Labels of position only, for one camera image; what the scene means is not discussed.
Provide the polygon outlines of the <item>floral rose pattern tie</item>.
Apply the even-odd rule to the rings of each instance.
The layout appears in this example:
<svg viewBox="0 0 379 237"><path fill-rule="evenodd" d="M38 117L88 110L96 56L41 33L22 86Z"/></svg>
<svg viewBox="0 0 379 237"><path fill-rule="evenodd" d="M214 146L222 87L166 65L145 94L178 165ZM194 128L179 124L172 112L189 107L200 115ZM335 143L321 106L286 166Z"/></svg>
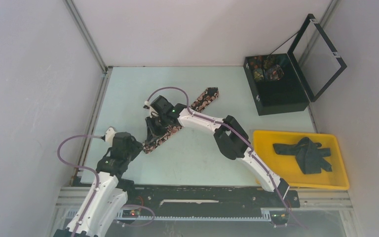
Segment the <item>floral rose pattern tie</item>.
<svg viewBox="0 0 379 237"><path fill-rule="evenodd" d="M208 87L190 105L190 108L201 113L218 97L218 88ZM146 154L154 151L183 128L178 122L173 122L171 125L162 125L158 119L150 117L146 117L145 121L147 125L147 138L143 142L143 152Z"/></svg>

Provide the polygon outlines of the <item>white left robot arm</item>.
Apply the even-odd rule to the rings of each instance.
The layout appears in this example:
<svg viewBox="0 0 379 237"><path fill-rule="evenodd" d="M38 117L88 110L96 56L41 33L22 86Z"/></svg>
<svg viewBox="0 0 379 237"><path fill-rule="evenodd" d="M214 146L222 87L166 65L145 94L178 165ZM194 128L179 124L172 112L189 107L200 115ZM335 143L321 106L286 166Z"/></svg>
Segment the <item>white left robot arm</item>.
<svg viewBox="0 0 379 237"><path fill-rule="evenodd" d="M109 148L98 161L94 181L79 211L63 229L57 229L56 237L103 237L117 212L124 205L132 205L136 192L129 188L118 188L122 175L143 150L143 145L128 132L115 132L109 128L101 139Z"/></svg>

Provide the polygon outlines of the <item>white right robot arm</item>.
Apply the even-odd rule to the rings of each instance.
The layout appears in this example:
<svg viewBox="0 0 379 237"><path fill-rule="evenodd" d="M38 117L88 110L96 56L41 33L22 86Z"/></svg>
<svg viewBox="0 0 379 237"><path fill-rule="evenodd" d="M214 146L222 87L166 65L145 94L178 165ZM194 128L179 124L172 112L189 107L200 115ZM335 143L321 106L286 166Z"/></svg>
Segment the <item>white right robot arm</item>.
<svg viewBox="0 0 379 237"><path fill-rule="evenodd" d="M178 130L189 127L212 134L219 151L230 160L243 163L255 175L261 187L267 191L267 200L273 206L281 206L287 200L289 184L274 173L249 142L249 137L238 121L232 117L215 118L204 115L184 104L172 105L163 96L152 102L145 101L149 111L146 117L146 153L169 139Z"/></svg>

